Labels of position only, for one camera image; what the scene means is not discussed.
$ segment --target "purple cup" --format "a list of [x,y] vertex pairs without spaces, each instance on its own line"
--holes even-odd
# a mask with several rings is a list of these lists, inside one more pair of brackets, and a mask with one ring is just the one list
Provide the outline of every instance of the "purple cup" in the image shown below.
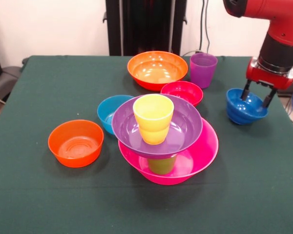
[[197,53],[190,58],[190,80],[201,89],[206,89],[211,83],[218,59],[210,54]]
[[189,148],[197,141],[202,132],[201,115],[192,104],[173,95],[161,95],[168,97],[174,103],[174,112],[168,135],[159,145],[145,143],[139,133],[132,106],[141,96],[125,102],[114,113],[112,128],[116,138],[139,156],[152,159],[172,157]]

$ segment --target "purple bowl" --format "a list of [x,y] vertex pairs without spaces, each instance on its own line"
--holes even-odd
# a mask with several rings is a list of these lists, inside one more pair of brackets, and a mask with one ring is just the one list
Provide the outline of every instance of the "purple bowl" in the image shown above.
[[189,102],[162,94],[174,103],[174,113],[165,141],[159,145],[145,143],[140,135],[133,113],[133,103],[139,97],[122,104],[114,113],[112,129],[116,138],[126,147],[147,158],[168,158],[190,147],[199,138],[203,122],[200,113]]

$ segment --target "plastic bowl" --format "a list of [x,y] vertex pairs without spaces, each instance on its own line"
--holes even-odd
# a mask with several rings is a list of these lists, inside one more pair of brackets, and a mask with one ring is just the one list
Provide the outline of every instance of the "plastic bowl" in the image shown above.
[[108,97],[107,99],[103,100],[97,109],[98,117],[104,127],[104,129],[110,133],[114,134],[112,129],[112,118],[114,112],[120,107],[124,102],[132,99],[133,96],[129,95],[115,95]]
[[89,120],[72,120],[56,127],[48,146],[56,159],[66,167],[84,167],[94,162],[102,149],[103,130]]
[[241,99],[242,89],[227,91],[227,115],[236,124],[250,124],[267,116],[268,109],[262,107],[263,101],[249,93],[245,101]]
[[202,131],[201,115],[193,105],[173,95],[162,95],[168,97],[174,104],[169,131],[163,143],[149,145],[141,137],[133,113],[133,103],[141,96],[121,105],[114,113],[112,120],[116,138],[126,147],[147,158],[169,158],[190,147],[199,138]]
[[152,91],[181,80],[188,72],[188,64],[180,56],[165,51],[149,51],[134,56],[127,64],[134,80]]
[[203,130],[199,139],[187,150],[178,153],[174,168],[166,175],[153,173],[146,158],[130,150],[120,141],[118,146],[125,160],[145,178],[161,185],[174,185],[186,181],[211,165],[218,152],[218,138],[213,127],[203,120]]
[[161,89],[161,94],[171,94],[180,97],[190,102],[193,106],[199,104],[203,99],[202,89],[196,84],[187,81],[176,81],[166,84]]

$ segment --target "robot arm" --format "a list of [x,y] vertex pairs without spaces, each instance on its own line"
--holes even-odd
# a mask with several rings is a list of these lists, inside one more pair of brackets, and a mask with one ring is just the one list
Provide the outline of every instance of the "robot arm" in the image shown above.
[[241,98],[249,93],[252,81],[269,86],[272,91],[263,107],[267,108],[278,89],[293,82],[293,0],[223,0],[226,11],[235,17],[270,20],[270,26],[259,53],[247,69],[247,84]]

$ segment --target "green cup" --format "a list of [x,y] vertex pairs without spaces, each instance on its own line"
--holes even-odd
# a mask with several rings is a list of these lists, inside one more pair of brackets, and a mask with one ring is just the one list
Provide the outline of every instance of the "green cup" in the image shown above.
[[164,159],[147,159],[149,169],[158,175],[165,175],[172,171],[177,155]]

